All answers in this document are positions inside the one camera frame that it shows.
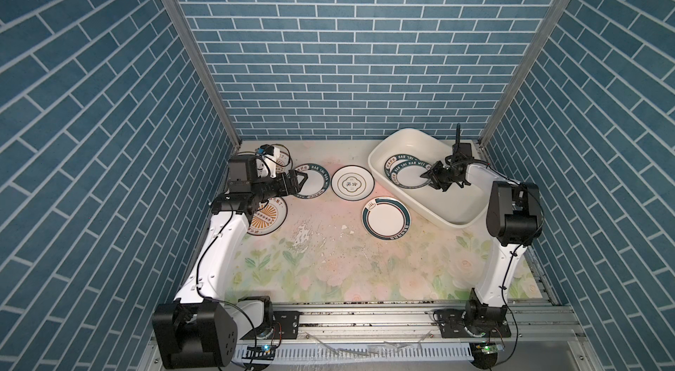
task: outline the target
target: black motor housing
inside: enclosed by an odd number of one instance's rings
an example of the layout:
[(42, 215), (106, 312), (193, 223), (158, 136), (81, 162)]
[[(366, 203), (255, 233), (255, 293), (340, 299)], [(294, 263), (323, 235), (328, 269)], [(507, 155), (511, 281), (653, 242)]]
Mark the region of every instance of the black motor housing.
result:
[(492, 183), (485, 224), (490, 235), (496, 237), (502, 246), (510, 243), (531, 245), (541, 234), (542, 219), (536, 184)]

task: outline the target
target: white tub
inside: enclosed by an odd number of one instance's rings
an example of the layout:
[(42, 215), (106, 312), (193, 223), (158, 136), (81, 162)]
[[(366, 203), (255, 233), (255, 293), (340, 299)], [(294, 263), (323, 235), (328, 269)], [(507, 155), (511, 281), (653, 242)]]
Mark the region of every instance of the white tub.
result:
[[(478, 158), (476, 146), (470, 140), (471, 151)], [(383, 187), (392, 192), (407, 207), (411, 207), (441, 229), (467, 227), (484, 217), (489, 195), (477, 185), (459, 188), (455, 183), (446, 191), (426, 186), (415, 190), (399, 188), (384, 174), (384, 164), (391, 156), (412, 155), (431, 164), (442, 161), (452, 154), (454, 140), (439, 140), (414, 128), (396, 131), (373, 150), (368, 156), (371, 173)]]

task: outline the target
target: back wall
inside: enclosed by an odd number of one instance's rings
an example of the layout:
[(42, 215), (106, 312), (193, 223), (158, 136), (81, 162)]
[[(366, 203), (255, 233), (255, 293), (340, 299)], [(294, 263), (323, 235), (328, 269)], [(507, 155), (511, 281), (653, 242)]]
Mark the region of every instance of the back wall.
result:
[(551, 0), (181, 0), (244, 138), (477, 138)]

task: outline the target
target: side wall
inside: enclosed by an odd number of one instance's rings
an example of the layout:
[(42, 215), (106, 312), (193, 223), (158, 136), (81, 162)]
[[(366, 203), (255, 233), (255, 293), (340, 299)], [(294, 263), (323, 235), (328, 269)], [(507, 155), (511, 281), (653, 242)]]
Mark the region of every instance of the side wall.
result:
[(675, 0), (572, 0), (489, 143), (603, 366), (672, 370)]
[(551, 0), (181, 0), (245, 138), (477, 138)]
[(136, 366), (229, 151), (159, 0), (0, 0), (0, 370)]

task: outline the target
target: white plate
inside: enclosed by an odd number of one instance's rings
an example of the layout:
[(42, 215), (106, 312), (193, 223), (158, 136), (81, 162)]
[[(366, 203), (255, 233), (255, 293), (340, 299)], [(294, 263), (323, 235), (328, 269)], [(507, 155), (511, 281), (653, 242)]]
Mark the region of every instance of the white plate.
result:
[(394, 166), (397, 166), (397, 165), (403, 163), (404, 161), (409, 161), (409, 160), (415, 161), (415, 160), (419, 160), (419, 159), (415, 156), (403, 155), (403, 154), (394, 155), (394, 156), (389, 157), (384, 164), (384, 174), (387, 176), (387, 179), (390, 180), (390, 181), (392, 180), (392, 168), (394, 168)]
[(295, 170), (307, 174), (307, 181), (302, 186), (302, 190), (298, 194), (294, 194), (298, 198), (316, 198), (326, 192), (331, 184), (330, 174), (323, 166), (318, 164), (301, 164)]
[(268, 205), (253, 215), (248, 232), (256, 236), (272, 233), (279, 229), (287, 215), (286, 201), (280, 197), (270, 198)]
[(420, 175), (431, 169), (431, 164), (425, 161), (404, 161), (392, 168), (390, 179), (396, 186), (406, 189), (422, 188), (431, 180)]
[(397, 240), (410, 228), (410, 213), (396, 198), (377, 197), (368, 201), (361, 215), (363, 226), (381, 240)]
[(360, 166), (345, 166), (333, 173), (331, 187), (343, 200), (359, 201), (371, 195), (375, 188), (375, 180), (367, 169)]

